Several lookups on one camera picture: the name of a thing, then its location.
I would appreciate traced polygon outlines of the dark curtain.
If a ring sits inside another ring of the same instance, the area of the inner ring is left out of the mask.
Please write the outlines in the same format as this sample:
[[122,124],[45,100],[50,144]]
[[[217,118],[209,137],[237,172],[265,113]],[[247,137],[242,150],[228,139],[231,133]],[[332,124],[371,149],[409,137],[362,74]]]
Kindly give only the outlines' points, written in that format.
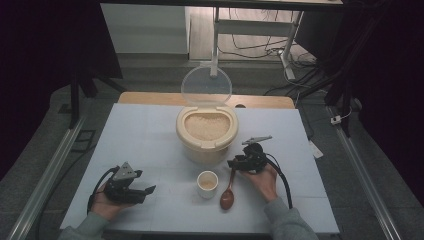
[[359,119],[424,206],[424,0],[389,3],[353,68]]
[[0,0],[0,180],[75,77],[120,78],[102,0]]

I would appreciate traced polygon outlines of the white tag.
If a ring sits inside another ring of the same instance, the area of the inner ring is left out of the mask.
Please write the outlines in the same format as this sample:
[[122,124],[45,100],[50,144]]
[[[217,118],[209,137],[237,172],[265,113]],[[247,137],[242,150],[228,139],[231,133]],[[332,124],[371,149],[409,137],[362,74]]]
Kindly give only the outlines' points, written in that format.
[[322,151],[314,144],[313,141],[309,141],[309,145],[315,159],[319,159],[324,156]]

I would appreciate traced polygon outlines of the white desk frame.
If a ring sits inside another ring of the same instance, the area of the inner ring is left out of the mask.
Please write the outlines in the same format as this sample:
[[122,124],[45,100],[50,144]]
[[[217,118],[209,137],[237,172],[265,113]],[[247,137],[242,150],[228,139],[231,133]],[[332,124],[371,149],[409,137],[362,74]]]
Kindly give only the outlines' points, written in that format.
[[279,52],[279,58],[283,64],[285,77],[287,80],[294,80],[295,75],[290,66],[289,54],[295,39],[302,11],[295,11],[294,17],[290,22],[266,22],[253,20],[230,20],[220,19],[220,10],[215,8],[213,19],[213,47],[210,76],[216,77],[218,73],[218,37],[220,34],[248,35],[248,36],[276,36],[285,37],[286,45]]

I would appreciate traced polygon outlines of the black stand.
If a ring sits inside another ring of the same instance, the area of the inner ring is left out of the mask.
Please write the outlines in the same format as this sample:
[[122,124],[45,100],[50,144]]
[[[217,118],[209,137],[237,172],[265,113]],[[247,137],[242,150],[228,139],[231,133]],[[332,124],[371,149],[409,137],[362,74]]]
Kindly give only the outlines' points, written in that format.
[[71,121],[69,128],[74,129],[80,119],[79,90],[82,90],[85,97],[94,98],[98,93],[98,89],[94,83],[94,80],[98,79],[119,93],[123,93],[126,91],[126,88],[114,82],[114,79],[122,78],[123,74],[120,68],[118,68],[112,74],[102,73],[100,70],[97,70],[93,67],[80,68],[76,70],[71,76],[70,80]]
[[313,85],[311,89],[305,90],[299,95],[299,98],[302,99],[330,85],[330,89],[324,97],[324,103],[326,106],[335,106],[339,100],[342,100],[343,118],[341,119],[340,127],[347,137],[350,137],[349,116],[351,112],[350,101],[352,97],[352,70],[366,40],[367,37],[364,34],[356,37],[350,45],[347,57],[339,70],[329,76],[327,80]]

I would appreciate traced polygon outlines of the aluminium rail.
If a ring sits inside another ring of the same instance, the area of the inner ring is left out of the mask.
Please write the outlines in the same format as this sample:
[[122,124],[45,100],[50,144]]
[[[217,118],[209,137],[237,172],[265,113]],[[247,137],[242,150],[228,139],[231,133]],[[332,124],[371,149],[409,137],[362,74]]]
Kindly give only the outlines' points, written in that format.
[[86,116],[81,116],[74,123],[72,128],[65,131],[60,144],[56,148],[43,175],[35,186],[6,240],[25,240],[27,237],[31,227],[41,212],[43,204],[47,201],[48,194],[53,187],[55,179],[85,121]]
[[375,216],[381,226],[381,229],[387,240],[402,240],[401,234],[389,213],[389,210],[380,196],[374,182],[368,173],[360,154],[353,143],[338,124],[335,126],[337,135],[349,157],[351,165],[356,173],[356,176],[362,186],[364,193],[367,196],[368,202],[375,212]]

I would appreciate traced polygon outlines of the white cabinet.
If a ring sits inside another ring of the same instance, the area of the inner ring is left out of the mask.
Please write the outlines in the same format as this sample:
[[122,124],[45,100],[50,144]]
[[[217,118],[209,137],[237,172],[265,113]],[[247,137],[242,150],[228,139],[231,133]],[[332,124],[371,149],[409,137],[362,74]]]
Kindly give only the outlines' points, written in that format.
[[102,3],[101,9],[117,53],[189,53],[185,7]]

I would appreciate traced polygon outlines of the white rice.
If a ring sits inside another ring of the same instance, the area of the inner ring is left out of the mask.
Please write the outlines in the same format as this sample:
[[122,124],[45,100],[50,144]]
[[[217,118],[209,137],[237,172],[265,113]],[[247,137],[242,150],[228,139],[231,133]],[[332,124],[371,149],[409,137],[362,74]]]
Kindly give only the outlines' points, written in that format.
[[219,114],[193,114],[186,118],[185,128],[196,139],[212,141],[227,133],[230,120]]

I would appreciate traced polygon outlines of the black floor plate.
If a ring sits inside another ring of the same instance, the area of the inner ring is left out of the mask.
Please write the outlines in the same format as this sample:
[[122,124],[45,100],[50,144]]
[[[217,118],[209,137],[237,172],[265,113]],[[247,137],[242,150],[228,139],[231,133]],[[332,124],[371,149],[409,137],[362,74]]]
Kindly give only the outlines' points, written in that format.
[[71,151],[84,153],[90,150],[93,147],[95,134],[95,130],[81,130],[74,141]]

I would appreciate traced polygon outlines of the beige rice container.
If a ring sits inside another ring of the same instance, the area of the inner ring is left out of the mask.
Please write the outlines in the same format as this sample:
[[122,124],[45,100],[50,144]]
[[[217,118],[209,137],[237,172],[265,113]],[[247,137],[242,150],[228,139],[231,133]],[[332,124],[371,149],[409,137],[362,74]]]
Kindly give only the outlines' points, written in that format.
[[[185,128],[185,120],[193,114],[219,114],[230,120],[230,128],[219,139],[203,141],[192,137]],[[239,121],[235,111],[228,106],[184,107],[176,119],[176,133],[185,147],[185,155],[193,162],[214,165],[221,162],[237,136]]]

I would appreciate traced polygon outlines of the white cup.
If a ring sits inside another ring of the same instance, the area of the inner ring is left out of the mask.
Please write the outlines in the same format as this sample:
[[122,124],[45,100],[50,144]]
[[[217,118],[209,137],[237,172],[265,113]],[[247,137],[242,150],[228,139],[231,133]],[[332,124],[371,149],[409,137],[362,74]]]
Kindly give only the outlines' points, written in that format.
[[218,176],[212,171],[203,171],[197,177],[198,194],[204,199],[215,196],[219,184]]

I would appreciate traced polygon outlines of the person's left hand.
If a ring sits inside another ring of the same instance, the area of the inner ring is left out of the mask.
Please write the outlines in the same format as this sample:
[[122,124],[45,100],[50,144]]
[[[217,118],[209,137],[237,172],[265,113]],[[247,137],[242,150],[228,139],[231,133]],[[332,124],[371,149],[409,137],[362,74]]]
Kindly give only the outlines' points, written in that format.
[[113,220],[122,210],[132,207],[132,204],[122,204],[110,201],[107,196],[98,191],[94,194],[94,200],[90,211],[103,217],[104,219]]

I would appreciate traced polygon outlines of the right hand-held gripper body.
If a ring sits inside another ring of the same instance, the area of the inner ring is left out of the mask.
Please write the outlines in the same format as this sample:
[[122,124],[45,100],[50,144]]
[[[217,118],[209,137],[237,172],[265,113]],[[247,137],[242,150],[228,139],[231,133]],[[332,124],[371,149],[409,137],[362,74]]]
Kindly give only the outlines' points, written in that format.
[[269,140],[272,136],[251,137],[243,142],[243,155],[240,156],[238,161],[245,161],[244,167],[248,169],[247,172],[258,174],[267,165],[267,157],[260,145],[261,141]]

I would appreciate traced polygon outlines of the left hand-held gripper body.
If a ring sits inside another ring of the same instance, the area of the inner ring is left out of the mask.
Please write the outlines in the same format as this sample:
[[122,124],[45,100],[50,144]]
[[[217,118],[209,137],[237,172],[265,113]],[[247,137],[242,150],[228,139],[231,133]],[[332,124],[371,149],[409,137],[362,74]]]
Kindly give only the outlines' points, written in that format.
[[104,193],[107,198],[115,203],[130,204],[130,195],[145,195],[142,190],[129,188],[141,173],[141,170],[134,170],[128,162],[124,162],[106,182]]

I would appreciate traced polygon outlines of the person's right hand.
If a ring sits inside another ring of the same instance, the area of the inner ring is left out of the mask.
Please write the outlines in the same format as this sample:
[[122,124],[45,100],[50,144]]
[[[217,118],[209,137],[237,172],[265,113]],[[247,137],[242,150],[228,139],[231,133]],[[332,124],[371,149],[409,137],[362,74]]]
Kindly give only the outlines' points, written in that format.
[[241,174],[253,184],[267,203],[278,197],[276,190],[277,172],[269,164],[258,174],[246,171],[241,171]]

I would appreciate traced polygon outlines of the brown wooden spoon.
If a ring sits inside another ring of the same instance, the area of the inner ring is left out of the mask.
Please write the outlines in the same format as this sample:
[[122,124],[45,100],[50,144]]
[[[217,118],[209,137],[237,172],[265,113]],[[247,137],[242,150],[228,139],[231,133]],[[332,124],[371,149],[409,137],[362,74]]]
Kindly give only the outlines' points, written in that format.
[[229,210],[234,203],[234,193],[232,191],[232,185],[233,185],[235,173],[236,173],[236,170],[232,169],[228,186],[220,197],[220,207],[223,210]]

